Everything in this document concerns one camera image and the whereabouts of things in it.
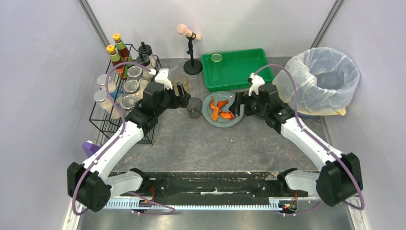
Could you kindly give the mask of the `black lid spice jar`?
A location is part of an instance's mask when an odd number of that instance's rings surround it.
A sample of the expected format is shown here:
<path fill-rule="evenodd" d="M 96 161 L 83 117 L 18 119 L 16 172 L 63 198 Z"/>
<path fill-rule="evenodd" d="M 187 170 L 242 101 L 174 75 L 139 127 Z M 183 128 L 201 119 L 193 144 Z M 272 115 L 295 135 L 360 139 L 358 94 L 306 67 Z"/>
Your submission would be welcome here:
<path fill-rule="evenodd" d="M 135 60 L 137 64 L 147 67 L 148 69 L 155 68 L 155 66 L 154 66 L 155 62 L 151 61 L 149 55 L 143 54 L 140 51 L 138 53 L 139 53 L 139 55 Z M 143 79 L 151 82 L 152 78 L 154 77 L 154 74 L 151 74 L 150 71 L 147 69 L 142 68 L 142 70 L 143 70 Z"/>

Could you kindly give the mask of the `small glass jar rice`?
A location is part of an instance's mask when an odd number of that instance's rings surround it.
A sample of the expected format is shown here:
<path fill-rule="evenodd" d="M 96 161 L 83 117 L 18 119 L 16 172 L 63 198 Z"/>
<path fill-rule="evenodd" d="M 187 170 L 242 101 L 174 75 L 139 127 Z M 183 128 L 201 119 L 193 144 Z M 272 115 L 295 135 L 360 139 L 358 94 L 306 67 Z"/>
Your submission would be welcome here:
<path fill-rule="evenodd" d="M 149 72 L 139 66 L 131 66 L 127 70 L 127 80 L 141 81 L 145 80 L 148 83 L 151 82 Z"/>

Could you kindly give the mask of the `smoky grey glass cup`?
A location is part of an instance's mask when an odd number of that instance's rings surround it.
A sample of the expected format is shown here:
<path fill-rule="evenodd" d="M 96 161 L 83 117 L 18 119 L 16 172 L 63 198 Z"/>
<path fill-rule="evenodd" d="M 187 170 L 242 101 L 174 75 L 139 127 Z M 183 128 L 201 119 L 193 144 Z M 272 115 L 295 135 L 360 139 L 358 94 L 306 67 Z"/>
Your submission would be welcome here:
<path fill-rule="evenodd" d="M 197 119 L 201 116 L 202 107 L 203 102 L 201 101 L 201 99 L 192 97 L 189 99 L 186 109 L 191 118 Z"/>

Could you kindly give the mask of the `sauce bottle yellow cap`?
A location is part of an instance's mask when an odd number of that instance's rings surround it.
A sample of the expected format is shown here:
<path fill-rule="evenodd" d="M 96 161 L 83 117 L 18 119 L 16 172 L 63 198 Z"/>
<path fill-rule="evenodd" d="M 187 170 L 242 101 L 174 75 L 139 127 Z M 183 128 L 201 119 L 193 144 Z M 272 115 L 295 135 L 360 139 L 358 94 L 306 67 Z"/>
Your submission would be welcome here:
<path fill-rule="evenodd" d="M 113 46 L 113 45 L 108 45 L 108 46 L 106 47 L 106 50 L 107 50 L 107 52 L 108 52 L 108 54 L 109 54 L 109 56 L 110 56 L 110 59 L 111 59 L 111 61 L 112 61 L 112 64 L 113 64 L 114 66 L 117 66 L 117 65 L 119 65 L 120 63 L 123 63 L 123 60 L 122 60 L 121 56 L 118 54 L 118 52 L 116 51 L 115 46 Z M 126 80 L 126 79 L 127 79 L 128 75 L 127 75 L 127 70 L 126 70 L 126 66 L 125 66 L 125 65 L 122 65 L 122 66 L 120 66 L 120 67 L 117 67 L 117 68 L 115 69 L 115 71 L 116 71 L 116 73 L 118 74 L 118 76 L 119 76 L 121 79 L 123 79 L 123 80 Z"/>

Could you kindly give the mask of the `black knob lid jar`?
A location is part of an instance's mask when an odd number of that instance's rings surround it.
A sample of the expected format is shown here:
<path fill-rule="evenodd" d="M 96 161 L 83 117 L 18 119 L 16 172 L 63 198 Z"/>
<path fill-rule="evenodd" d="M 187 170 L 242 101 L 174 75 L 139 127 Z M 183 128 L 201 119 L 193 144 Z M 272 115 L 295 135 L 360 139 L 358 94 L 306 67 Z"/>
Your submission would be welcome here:
<path fill-rule="evenodd" d="M 138 48 L 138 51 L 140 51 L 142 54 L 146 54 L 149 56 L 150 62 L 152 67 L 156 67 L 156 58 L 154 56 L 154 53 L 152 51 L 152 48 L 150 45 L 146 44 L 144 41 L 141 42 L 140 47 Z"/>

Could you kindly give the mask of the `glass jar silver rim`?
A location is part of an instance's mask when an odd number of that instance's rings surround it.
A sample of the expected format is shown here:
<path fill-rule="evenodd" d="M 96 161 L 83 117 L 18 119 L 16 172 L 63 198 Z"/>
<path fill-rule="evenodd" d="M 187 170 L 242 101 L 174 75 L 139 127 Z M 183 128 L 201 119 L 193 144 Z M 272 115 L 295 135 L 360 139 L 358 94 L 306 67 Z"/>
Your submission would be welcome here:
<path fill-rule="evenodd" d="M 143 92 L 148 85 L 146 80 L 128 80 L 124 84 L 124 95 L 131 95 L 136 98 L 137 101 L 143 99 Z"/>

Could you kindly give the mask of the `amber glass cup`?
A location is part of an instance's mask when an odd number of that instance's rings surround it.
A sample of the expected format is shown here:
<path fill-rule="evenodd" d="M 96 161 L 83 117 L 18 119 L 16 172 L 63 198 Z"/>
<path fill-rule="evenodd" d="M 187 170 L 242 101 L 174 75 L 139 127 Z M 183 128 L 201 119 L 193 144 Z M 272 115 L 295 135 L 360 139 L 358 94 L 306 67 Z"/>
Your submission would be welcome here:
<path fill-rule="evenodd" d="M 180 93 L 179 93 L 177 84 L 182 84 L 185 91 L 189 92 L 189 79 L 188 79 L 187 76 L 185 76 L 185 75 L 177 75 L 172 80 L 172 85 L 173 85 L 173 88 L 175 90 L 175 93 L 176 93 L 176 95 L 179 95 Z"/>

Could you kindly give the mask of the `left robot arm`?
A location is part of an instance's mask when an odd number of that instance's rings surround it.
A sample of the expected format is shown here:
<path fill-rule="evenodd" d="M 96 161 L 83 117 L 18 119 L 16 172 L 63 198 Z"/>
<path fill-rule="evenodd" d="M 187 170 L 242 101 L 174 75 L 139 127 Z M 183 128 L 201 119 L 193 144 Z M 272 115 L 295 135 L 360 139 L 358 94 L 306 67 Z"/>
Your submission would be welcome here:
<path fill-rule="evenodd" d="M 143 99 L 125 117 L 117 132 L 83 163 L 71 163 L 67 169 L 68 195 L 76 215 L 76 202 L 87 210 L 98 212 L 108 201 L 118 195 L 137 191 L 143 176 L 130 171 L 110 176 L 118 161 L 158 123 L 159 116 L 167 109 L 185 108 L 191 96 L 181 83 L 177 95 L 171 86 L 153 82 L 144 90 Z"/>

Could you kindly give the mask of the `green glass cup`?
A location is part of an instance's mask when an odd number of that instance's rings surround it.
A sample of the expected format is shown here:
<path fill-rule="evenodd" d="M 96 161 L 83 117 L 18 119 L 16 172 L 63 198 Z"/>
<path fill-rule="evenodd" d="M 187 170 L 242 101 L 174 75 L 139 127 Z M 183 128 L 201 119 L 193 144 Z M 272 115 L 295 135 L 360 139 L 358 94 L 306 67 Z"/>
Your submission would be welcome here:
<path fill-rule="evenodd" d="M 219 73 L 223 70 L 223 67 L 224 67 L 224 61 L 223 61 L 222 54 L 220 54 L 220 53 L 212 54 L 211 61 L 213 64 L 214 79 L 217 80 L 219 77 Z"/>

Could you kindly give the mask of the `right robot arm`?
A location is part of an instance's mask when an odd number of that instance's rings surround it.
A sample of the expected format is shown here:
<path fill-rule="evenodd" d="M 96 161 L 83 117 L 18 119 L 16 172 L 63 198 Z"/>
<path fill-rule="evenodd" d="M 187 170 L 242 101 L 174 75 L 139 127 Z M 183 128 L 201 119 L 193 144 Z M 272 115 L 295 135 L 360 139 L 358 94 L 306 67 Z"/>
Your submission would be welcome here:
<path fill-rule="evenodd" d="M 260 86 L 258 91 L 237 92 L 229 107 L 235 116 L 256 115 L 283 137 L 294 143 L 317 167 L 317 172 L 290 168 L 278 175 L 286 190 L 301 190 L 317 195 L 330 207 L 361 194 L 363 181 L 361 164 L 354 153 L 344 154 L 328 145 L 306 127 L 279 98 L 276 87 Z"/>

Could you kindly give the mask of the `blue label spice jar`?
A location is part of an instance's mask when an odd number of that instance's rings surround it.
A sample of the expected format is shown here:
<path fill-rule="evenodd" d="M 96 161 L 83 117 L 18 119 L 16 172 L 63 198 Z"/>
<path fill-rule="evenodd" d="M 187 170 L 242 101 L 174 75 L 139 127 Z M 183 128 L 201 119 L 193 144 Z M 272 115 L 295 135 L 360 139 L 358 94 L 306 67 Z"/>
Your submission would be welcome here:
<path fill-rule="evenodd" d="M 106 91 L 106 87 L 108 88 L 108 92 L 116 104 L 121 102 L 123 96 L 114 82 L 113 77 L 109 77 L 107 74 L 102 74 L 97 78 L 97 83 L 104 91 Z"/>
<path fill-rule="evenodd" d="M 119 106 L 120 102 L 123 99 L 123 95 L 118 90 L 115 90 L 110 93 L 113 101 L 116 105 Z M 102 108 L 107 114 L 110 115 L 111 119 L 119 119 L 120 115 L 117 109 L 114 108 L 113 103 L 108 98 L 106 90 L 100 89 L 95 92 L 93 96 L 95 102 Z"/>

